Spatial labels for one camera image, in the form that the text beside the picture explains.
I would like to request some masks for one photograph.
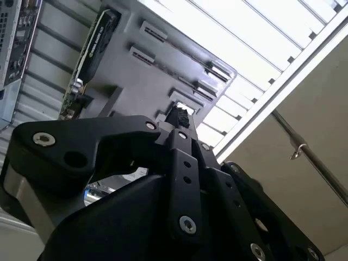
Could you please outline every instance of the gray panel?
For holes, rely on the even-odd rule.
[[[173,71],[185,77],[190,84],[197,80],[205,80],[215,87],[217,82],[205,73],[202,65],[183,54],[183,52],[189,53],[202,63],[219,61],[230,72],[232,71],[232,78],[234,77],[233,69],[137,1],[105,1],[105,4],[107,3],[122,13],[121,22],[111,38],[94,78],[88,83],[87,88],[105,92],[105,86],[119,86],[123,88],[123,92],[113,109],[123,115],[142,114],[152,119],[155,119],[160,112],[167,113],[169,111],[173,104],[170,95],[174,90],[177,90],[184,93],[186,97],[195,97],[200,101],[202,109],[194,115],[194,118],[196,123],[202,122],[217,98],[209,101],[198,94],[194,94],[192,88],[173,79],[158,67],[164,67],[165,70]],[[144,21],[168,35],[167,42],[161,42],[142,32],[140,28]],[[133,57],[129,53],[132,46],[143,50],[149,56],[153,54],[155,57],[154,63],[160,64],[160,66],[147,66],[146,63]],[[230,84],[231,81],[224,84],[220,89],[216,87],[217,97]]]
[[[66,87],[71,77],[68,72],[36,54],[31,54],[27,70],[60,87]]]
[[[79,47],[83,46],[89,30],[88,27],[48,3],[42,4],[40,24]]]
[[[79,16],[83,17],[84,19],[88,20],[90,23],[92,23],[97,16],[97,12],[91,10],[91,8],[88,8],[86,5],[79,3],[77,1],[71,1],[71,0],[70,1],[55,0],[55,1],[67,7],[70,11],[73,11]]]
[[[39,29],[36,31],[33,48],[72,70],[79,56],[77,51]]]

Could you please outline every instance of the black metal bracket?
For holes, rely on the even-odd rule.
[[[184,123],[123,116],[20,125],[0,205],[37,229],[41,260],[66,260],[66,246],[71,260],[324,260],[253,179],[233,163],[221,167],[191,119]],[[83,207],[89,182],[137,167],[148,175]]]

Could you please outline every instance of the bolt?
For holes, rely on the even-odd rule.
[[[151,122],[147,122],[146,123],[146,127],[149,128],[149,129],[156,129],[156,126],[153,123],[151,123]]]
[[[179,136],[180,136],[181,138],[183,138],[183,139],[187,139],[186,134],[183,133],[183,132],[179,132]]]
[[[49,147],[55,144],[54,136],[45,132],[38,132],[34,134],[33,141],[35,144],[40,145],[42,147]]]
[[[311,249],[310,247],[307,248],[308,252],[310,253],[310,255],[312,257],[314,257],[315,260],[319,260],[319,256],[315,253],[315,251],[313,249]]]
[[[265,261],[266,256],[265,253],[263,252],[262,248],[259,247],[257,244],[252,243],[250,245],[251,252],[254,254],[254,256],[257,258],[259,261]]]
[[[205,144],[205,143],[202,143],[202,147],[203,147],[206,151],[209,151],[209,150],[210,150],[209,146],[208,146],[207,144]]]
[[[182,216],[179,219],[179,225],[182,231],[184,231],[186,234],[196,234],[197,227],[195,222],[188,216]]]

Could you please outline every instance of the hole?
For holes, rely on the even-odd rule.
[[[302,259],[302,260],[308,260],[308,256],[307,256],[307,253],[305,252],[305,250],[303,250],[302,248],[300,247],[295,247],[297,253],[299,254],[299,257]]]
[[[191,164],[188,163],[187,161],[184,161],[184,165],[185,165],[186,167],[191,167]]]
[[[238,208],[240,208],[240,203],[239,203],[237,200],[234,200],[233,203],[234,203]]]
[[[191,222],[189,220],[185,220],[184,224],[185,224],[185,227],[187,227],[189,230],[192,229],[192,224],[191,224]]]
[[[87,165],[86,157],[77,151],[68,151],[64,155],[65,163],[70,167],[81,168]]]
[[[39,137],[39,139],[40,139],[41,141],[43,141],[43,142],[49,142],[49,137],[47,137],[47,136],[45,136],[45,135],[41,135],[41,136]]]
[[[14,0],[5,0],[6,7],[12,7],[14,3]]]
[[[191,181],[191,179],[189,178],[189,177],[184,177],[184,181],[187,183],[187,184],[191,184],[192,183],[192,181]]]
[[[255,253],[260,257],[261,255],[262,255],[262,253],[261,253],[261,251],[260,251],[260,249],[255,249]]]

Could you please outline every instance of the ceiling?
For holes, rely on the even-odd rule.
[[[348,188],[348,38],[278,106],[277,111]],[[348,209],[272,116],[227,158],[259,180],[265,192],[324,253],[348,243]]]

